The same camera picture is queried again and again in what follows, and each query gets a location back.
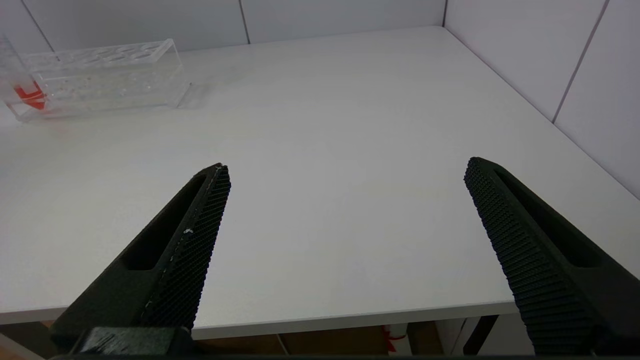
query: clear acrylic rack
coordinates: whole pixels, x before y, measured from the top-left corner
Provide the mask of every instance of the clear acrylic rack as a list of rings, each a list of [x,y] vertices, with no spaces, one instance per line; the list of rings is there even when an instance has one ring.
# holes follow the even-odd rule
[[[44,94],[44,107],[20,98],[9,82],[0,94],[19,120],[151,106],[177,107],[188,89],[172,39],[55,53],[22,54]]]

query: table surface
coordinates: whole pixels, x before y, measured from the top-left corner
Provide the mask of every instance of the table surface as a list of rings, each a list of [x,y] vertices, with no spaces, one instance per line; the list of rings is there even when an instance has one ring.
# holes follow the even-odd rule
[[[182,60],[182,109],[0,127],[0,323],[60,314],[219,161],[232,190],[196,338],[516,311],[471,156],[640,275],[640,202],[443,28]]]

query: white corner wall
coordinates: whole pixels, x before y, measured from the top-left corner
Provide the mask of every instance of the white corner wall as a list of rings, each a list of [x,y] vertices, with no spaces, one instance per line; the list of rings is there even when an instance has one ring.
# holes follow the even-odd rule
[[[249,40],[271,42],[441,26],[445,8],[445,0],[0,0],[3,2],[12,6],[3,4],[8,9],[0,15],[11,20],[24,13],[54,51],[166,38],[173,38],[178,50],[186,51],[247,44]],[[13,31],[19,21],[7,23]]]
[[[449,0],[445,27],[552,120],[605,0]]]
[[[448,319],[436,321],[438,336],[442,343],[442,351],[446,356],[462,356],[463,348],[476,329],[480,317]],[[498,316],[479,356],[498,355],[534,355],[533,344],[527,334],[527,328],[520,318],[520,313]]]
[[[640,1],[609,2],[556,126],[640,199],[638,18]]]

